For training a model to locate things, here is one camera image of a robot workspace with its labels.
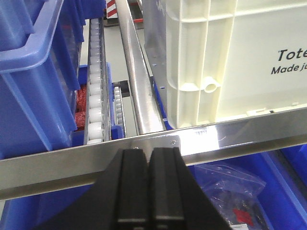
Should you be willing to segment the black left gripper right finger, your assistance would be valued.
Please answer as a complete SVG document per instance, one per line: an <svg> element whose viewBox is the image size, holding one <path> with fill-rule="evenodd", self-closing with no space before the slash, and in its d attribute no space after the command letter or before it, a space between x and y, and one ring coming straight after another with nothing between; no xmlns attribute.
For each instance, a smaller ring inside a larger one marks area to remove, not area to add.
<svg viewBox="0 0 307 230"><path fill-rule="evenodd" d="M153 230L229 230L204 194L179 148L155 148L149 163Z"/></svg>

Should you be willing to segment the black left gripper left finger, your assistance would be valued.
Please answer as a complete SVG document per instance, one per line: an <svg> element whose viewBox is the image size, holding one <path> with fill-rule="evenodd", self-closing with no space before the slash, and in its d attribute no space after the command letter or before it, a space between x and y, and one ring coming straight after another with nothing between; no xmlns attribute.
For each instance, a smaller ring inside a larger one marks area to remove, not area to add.
<svg viewBox="0 0 307 230"><path fill-rule="evenodd" d="M141 149L122 149L93 186L37 230L149 229L148 169Z"/></svg>

